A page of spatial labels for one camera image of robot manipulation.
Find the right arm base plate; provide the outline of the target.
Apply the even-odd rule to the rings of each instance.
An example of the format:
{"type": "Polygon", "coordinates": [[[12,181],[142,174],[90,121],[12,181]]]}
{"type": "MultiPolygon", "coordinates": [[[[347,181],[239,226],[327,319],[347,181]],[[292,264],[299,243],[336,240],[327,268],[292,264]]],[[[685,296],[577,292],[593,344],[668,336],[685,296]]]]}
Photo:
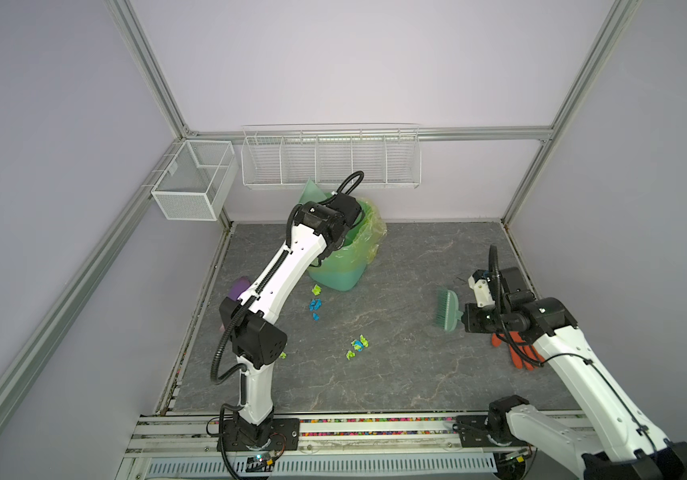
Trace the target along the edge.
{"type": "Polygon", "coordinates": [[[487,428],[487,414],[459,415],[453,422],[453,431],[459,436],[463,448],[519,448],[527,447],[527,442],[507,437],[495,439],[487,428]]]}

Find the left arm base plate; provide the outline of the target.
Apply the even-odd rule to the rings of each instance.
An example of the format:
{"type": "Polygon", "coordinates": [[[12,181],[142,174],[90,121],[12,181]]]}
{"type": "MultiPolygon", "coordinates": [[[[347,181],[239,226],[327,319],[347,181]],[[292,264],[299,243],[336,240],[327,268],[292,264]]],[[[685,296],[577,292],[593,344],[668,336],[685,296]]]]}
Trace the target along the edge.
{"type": "Polygon", "coordinates": [[[299,438],[300,420],[296,417],[269,417],[255,425],[236,416],[225,420],[220,445],[227,451],[294,451],[299,438]]]}

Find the green dustpan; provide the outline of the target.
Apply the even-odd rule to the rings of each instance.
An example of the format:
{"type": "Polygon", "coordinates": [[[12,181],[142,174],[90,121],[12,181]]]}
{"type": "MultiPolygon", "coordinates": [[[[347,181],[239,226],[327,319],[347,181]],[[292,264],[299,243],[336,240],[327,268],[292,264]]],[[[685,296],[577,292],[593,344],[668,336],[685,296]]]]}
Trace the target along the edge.
{"type": "Polygon", "coordinates": [[[305,204],[307,202],[321,203],[323,200],[327,200],[328,195],[312,180],[309,179],[303,187],[301,196],[298,200],[299,204],[305,204]]]}

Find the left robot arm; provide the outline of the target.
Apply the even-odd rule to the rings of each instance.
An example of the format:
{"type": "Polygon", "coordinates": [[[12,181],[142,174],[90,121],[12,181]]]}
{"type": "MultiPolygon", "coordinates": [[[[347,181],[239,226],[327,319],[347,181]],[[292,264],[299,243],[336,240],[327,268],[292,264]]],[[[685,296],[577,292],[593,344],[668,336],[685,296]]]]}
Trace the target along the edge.
{"type": "Polygon", "coordinates": [[[321,202],[296,204],[285,222],[283,242],[265,270],[236,299],[225,298],[219,305],[223,334],[210,364],[210,381],[220,385],[239,376],[239,404],[222,406],[233,420],[219,423],[219,437],[232,434],[248,447],[268,444],[273,364],[287,344],[286,333],[275,323],[305,271],[321,266],[365,218],[353,196],[363,179],[365,172],[355,171],[321,202]]]}

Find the green hand brush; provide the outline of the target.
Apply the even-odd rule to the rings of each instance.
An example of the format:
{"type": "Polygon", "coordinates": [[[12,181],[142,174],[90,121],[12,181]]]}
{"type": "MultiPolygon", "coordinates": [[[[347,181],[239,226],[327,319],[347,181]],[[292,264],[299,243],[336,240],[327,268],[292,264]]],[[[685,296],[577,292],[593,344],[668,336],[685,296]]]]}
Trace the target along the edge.
{"type": "Polygon", "coordinates": [[[445,332],[451,332],[461,322],[463,312],[459,308],[459,298],[453,290],[441,289],[437,292],[437,325],[445,332]]]}

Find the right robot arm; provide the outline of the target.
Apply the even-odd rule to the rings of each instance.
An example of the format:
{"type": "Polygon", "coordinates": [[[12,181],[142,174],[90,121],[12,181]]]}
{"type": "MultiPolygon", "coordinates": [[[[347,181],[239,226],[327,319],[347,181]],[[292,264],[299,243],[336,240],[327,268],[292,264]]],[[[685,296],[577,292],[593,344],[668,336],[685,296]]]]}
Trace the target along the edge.
{"type": "Polygon", "coordinates": [[[473,293],[461,316],[465,331],[491,334],[524,364],[551,368],[595,432],[586,436],[511,395],[489,405],[489,440],[525,442],[581,479],[687,479],[687,442],[670,440],[635,405],[563,302],[536,298],[519,268],[499,266],[495,246],[487,268],[473,273],[473,293]]]}

